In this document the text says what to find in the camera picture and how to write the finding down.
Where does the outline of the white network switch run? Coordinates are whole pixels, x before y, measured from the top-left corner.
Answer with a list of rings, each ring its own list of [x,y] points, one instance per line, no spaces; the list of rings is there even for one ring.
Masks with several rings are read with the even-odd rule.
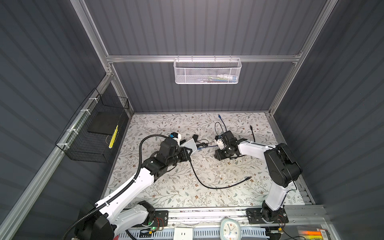
[[[192,155],[197,151],[197,145],[194,139],[190,139],[186,141],[185,143],[181,144],[181,147],[185,147],[187,149],[190,149],[192,151]]]

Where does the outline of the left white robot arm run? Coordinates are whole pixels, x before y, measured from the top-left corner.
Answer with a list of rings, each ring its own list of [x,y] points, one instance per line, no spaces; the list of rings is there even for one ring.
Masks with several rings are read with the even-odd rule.
[[[147,202],[140,202],[129,210],[127,205],[166,174],[171,166],[190,161],[197,150],[194,139],[181,144],[181,135],[177,133],[155,137],[163,139],[160,149],[146,160],[140,152],[135,175],[98,202],[84,205],[78,219],[63,234],[63,240],[71,231],[78,240],[113,240],[125,230],[153,220],[155,209]]]

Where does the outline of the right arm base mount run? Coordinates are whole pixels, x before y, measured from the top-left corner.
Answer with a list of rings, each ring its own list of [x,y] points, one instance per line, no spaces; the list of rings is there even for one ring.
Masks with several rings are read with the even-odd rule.
[[[268,208],[248,208],[246,217],[250,224],[287,224],[289,222],[284,208],[270,211]]]

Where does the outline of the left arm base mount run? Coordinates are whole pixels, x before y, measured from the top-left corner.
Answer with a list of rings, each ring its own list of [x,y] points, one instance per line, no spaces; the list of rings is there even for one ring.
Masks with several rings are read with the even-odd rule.
[[[144,227],[166,227],[168,225],[169,211],[155,210],[149,212],[142,223]]]

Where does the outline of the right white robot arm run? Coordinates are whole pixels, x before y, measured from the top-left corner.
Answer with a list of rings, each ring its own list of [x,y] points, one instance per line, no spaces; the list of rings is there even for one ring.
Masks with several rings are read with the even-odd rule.
[[[287,194],[297,189],[296,181],[303,172],[286,144],[266,146],[246,139],[238,140],[231,131],[215,136],[215,141],[219,149],[215,151],[214,157],[219,161],[233,156],[265,160],[273,183],[263,202],[263,211],[275,214],[284,208]]]

